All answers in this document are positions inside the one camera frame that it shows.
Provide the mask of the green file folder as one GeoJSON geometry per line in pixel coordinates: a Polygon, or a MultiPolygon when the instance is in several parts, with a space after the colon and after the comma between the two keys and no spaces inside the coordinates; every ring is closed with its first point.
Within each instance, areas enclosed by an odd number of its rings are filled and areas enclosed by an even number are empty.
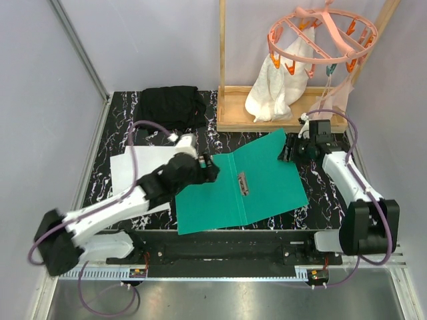
{"type": "Polygon", "coordinates": [[[214,155],[220,169],[216,181],[190,185],[175,198],[179,235],[246,226],[306,206],[296,165],[278,158],[285,142],[279,129],[214,155]]]}

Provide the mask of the white paper sheet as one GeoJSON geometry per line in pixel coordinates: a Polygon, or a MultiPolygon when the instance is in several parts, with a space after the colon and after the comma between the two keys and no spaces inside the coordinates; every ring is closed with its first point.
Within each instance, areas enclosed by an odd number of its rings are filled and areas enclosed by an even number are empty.
{"type": "MultiPolygon", "coordinates": [[[[139,177],[166,164],[175,155],[175,147],[172,146],[134,146],[133,150],[136,154],[139,177]]],[[[119,168],[129,171],[130,175],[133,174],[131,147],[125,148],[119,168]]]]}
{"type": "MultiPolygon", "coordinates": [[[[137,156],[138,177],[151,173],[165,163],[162,159],[148,159],[137,156]]],[[[110,158],[112,195],[116,196],[131,187],[133,183],[133,162],[129,153],[116,155],[110,158]]]]}

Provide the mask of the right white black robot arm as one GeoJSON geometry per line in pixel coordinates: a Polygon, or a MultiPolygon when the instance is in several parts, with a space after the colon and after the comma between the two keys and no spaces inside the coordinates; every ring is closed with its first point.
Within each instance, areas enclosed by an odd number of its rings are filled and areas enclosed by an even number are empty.
{"type": "Polygon", "coordinates": [[[396,250],[400,207],[385,199],[356,168],[350,154],[332,137],[329,120],[300,117],[299,133],[290,133],[280,161],[316,162],[335,183],[347,206],[338,230],[318,231],[303,247],[304,259],[318,264],[327,252],[366,257],[391,256],[396,250]]]}

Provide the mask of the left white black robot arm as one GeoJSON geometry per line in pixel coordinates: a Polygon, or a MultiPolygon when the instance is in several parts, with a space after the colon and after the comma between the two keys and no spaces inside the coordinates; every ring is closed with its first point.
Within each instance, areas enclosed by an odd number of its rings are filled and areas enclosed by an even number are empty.
{"type": "Polygon", "coordinates": [[[62,214],[57,209],[46,212],[34,236],[28,261],[35,265],[33,252],[38,251],[52,277],[72,270],[80,261],[125,259],[136,264],[143,259],[144,248],[128,233],[101,233],[106,227],[169,203],[189,185],[213,183],[220,168],[211,155],[199,155],[195,137],[182,135],[175,153],[163,165],[143,176],[133,174],[131,185],[121,193],[77,211],[62,214]]]}

